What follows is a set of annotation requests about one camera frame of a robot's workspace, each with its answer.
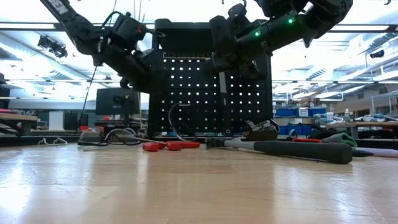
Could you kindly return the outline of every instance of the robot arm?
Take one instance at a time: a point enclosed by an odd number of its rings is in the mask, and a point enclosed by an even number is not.
[[[150,32],[144,24],[120,12],[112,12],[101,27],[94,26],[70,6],[68,0],[40,0],[64,27],[77,51],[93,57],[94,66],[107,64],[122,76],[121,86],[131,84],[135,91],[153,93],[166,87],[169,74],[165,70],[154,70],[152,49],[141,52],[137,42]],[[114,14],[119,14],[112,27],[106,26]]]
[[[216,16],[210,29],[216,53],[207,61],[212,72],[249,67],[260,54],[272,55],[274,50],[303,39],[306,47],[341,22],[353,5],[353,0],[309,0],[313,6],[299,14],[308,0],[255,0],[269,21],[250,23],[246,7],[237,4],[225,19]]]

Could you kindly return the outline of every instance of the bottle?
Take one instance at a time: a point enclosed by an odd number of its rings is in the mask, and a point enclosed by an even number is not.
[[[344,121],[349,122],[349,109],[346,109],[346,112],[344,113]]]

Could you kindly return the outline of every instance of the wooden table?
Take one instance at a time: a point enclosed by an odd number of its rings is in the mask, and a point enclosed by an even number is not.
[[[355,139],[359,139],[358,127],[398,128],[398,122],[344,122],[326,125],[326,128],[350,128],[351,135]]]
[[[0,150],[0,223],[398,223],[397,159],[101,149]]]
[[[12,121],[15,124],[21,122],[21,128],[24,131],[24,135],[30,135],[30,129],[37,124],[36,116],[0,113],[0,118],[7,121]]]

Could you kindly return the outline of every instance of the black hammer handle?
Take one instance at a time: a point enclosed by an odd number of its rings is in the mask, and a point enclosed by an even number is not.
[[[345,143],[256,141],[253,148],[269,155],[319,159],[334,164],[347,164],[353,160],[353,150]]]

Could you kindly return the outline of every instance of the hammer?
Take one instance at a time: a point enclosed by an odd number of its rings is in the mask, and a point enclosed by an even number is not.
[[[220,138],[207,138],[206,148],[240,147],[264,152],[272,156],[294,156],[328,161],[334,164],[347,164],[353,160],[353,150],[344,143],[312,143],[287,141],[234,141]]]

